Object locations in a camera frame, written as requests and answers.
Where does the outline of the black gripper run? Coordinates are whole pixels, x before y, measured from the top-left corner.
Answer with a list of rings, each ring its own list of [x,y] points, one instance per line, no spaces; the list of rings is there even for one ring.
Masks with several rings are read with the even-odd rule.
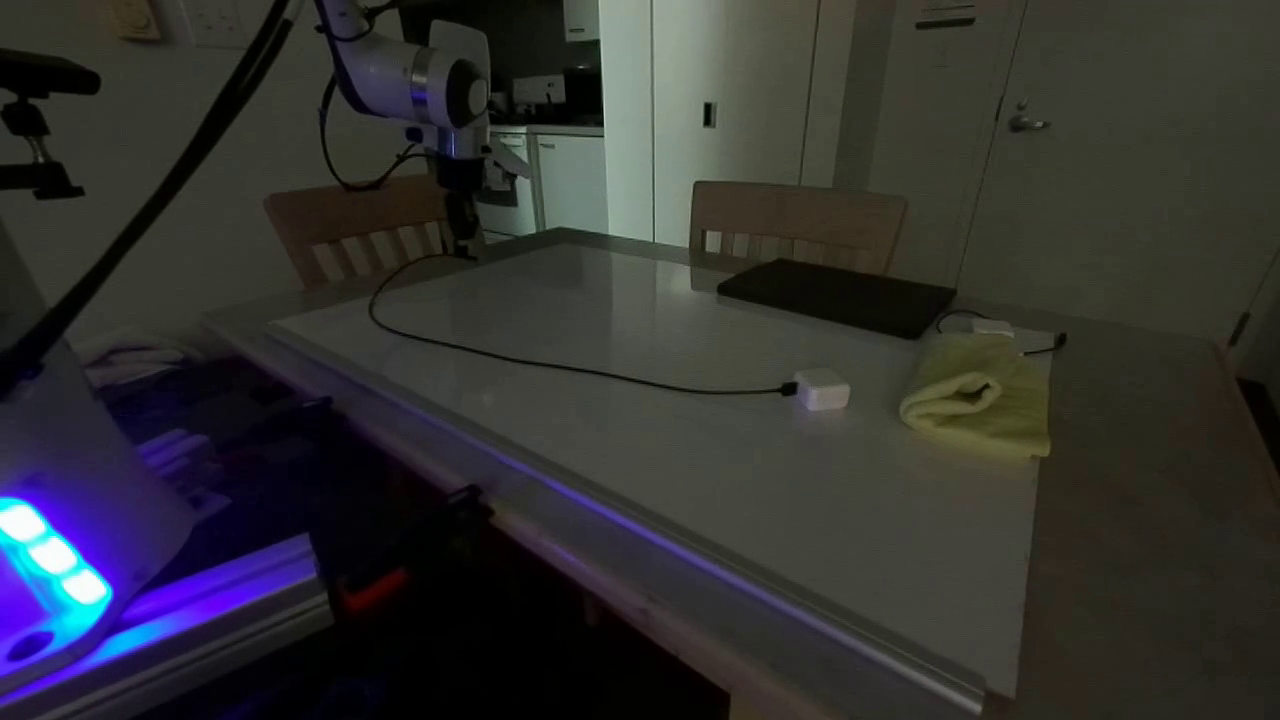
[[[485,165],[478,158],[437,158],[437,184],[442,191],[442,211],[447,211],[447,230],[451,230],[451,251],[472,254],[478,243],[478,211],[474,211],[474,191],[485,184]]]

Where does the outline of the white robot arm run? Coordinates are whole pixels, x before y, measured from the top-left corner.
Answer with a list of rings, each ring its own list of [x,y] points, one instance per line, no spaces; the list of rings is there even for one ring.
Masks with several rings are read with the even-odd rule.
[[[314,0],[314,16],[345,100],[364,114],[424,132],[442,194],[447,251],[472,254],[490,100],[489,37],[472,25],[431,20],[424,42],[392,41],[356,0]]]

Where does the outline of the robot base with blue lights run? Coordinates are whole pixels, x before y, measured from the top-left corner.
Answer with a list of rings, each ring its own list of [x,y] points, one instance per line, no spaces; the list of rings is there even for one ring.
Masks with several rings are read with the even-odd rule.
[[[0,401],[0,689],[93,644],[192,525],[56,341]]]

